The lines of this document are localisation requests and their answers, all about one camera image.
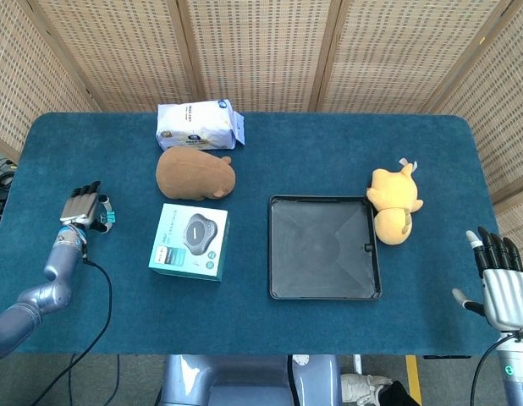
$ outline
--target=woven screen panel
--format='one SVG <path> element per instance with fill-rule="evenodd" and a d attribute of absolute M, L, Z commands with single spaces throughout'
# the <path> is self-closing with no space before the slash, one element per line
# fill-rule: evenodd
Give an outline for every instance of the woven screen panel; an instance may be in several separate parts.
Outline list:
<path fill-rule="evenodd" d="M 523 6 L 440 112 L 471 125 L 491 193 L 523 178 Z"/>
<path fill-rule="evenodd" d="M 189 1 L 207 98 L 240 111 L 306 111 L 329 4 Z"/>
<path fill-rule="evenodd" d="M 39 4 L 102 109 L 155 111 L 158 103 L 190 101 L 166 0 Z"/>
<path fill-rule="evenodd" d="M 523 260 L 523 202 L 499 213 L 497 222 L 501 235 L 514 241 Z"/>
<path fill-rule="evenodd" d="M 497 0 L 354 0 L 321 109 L 419 112 Z"/>
<path fill-rule="evenodd" d="M 19 5 L 0 0 L 0 144 L 20 153 L 44 112 L 93 109 Z"/>

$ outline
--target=yellow duck plush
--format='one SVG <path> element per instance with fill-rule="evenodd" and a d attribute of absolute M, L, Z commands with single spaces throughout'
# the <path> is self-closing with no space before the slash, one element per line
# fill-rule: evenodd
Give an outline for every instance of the yellow duck plush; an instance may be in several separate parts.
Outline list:
<path fill-rule="evenodd" d="M 372 186 L 366 191 L 367 199 L 377 209 L 374 229 L 378 238 L 385 244 L 403 243 L 412 231 L 412 216 L 423 206 L 417 199 L 417 187 L 412 180 L 416 165 L 404 163 L 400 172 L 377 169 L 372 173 Z"/>

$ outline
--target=blue tablecloth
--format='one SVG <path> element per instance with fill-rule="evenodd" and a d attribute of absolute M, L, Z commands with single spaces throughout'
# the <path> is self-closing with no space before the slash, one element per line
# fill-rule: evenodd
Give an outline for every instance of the blue tablecloth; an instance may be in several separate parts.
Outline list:
<path fill-rule="evenodd" d="M 45 282 L 42 268 L 72 188 L 100 179 L 117 223 L 89 233 L 89 256 L 113 280 L 111 326 L 97 352 L 205 354 L 479 354 L 496 332 L 455 302 L 481 299 L 465 230 L 496 230 L 469 126 L 453 116 L 247 113 L 230 155 L 235 191 L 190 205 L 229 211 L 222 283 L 166 277 L 147 264 L 162 204 L 154 113 L 49 113 L 30 131 L 0 225 L 0 312 Z M 268 293 L 272 195 L 364 195 L 372 170 L 414 173 L 423 208 L 410 238 L 379 244 L 378 301 L 284 301 Z M 99 272 L 78 265 L 71 306 L 46 316 L 20 348 L 79 352 L 107 311 Z"/>

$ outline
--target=shoe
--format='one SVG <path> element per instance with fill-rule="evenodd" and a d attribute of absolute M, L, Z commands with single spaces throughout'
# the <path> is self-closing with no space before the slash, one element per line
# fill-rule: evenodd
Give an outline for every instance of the shoe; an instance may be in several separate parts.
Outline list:
<path fill-rule="evenodd" d="M 374 404 L 380 406 L 378 394 L 384 385 L 391 385 L 393 381 L 384 376 L 363 376 L 345 374 L 340 376 L 340 388 L 343 402 L 356 402 L 357 406 Z"/>

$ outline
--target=brown plush toy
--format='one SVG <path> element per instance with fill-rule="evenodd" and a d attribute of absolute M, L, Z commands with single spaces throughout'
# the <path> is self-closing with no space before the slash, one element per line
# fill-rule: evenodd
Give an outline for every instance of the brown plush toy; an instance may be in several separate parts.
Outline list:
<path fill-rule="evenodd" d="M 174 146 L 158 160 L 158 188 L 170 199 L 220 199 L 235 187 L 235 172 L 230 163 L 229 156 L 217 158 Z"/>

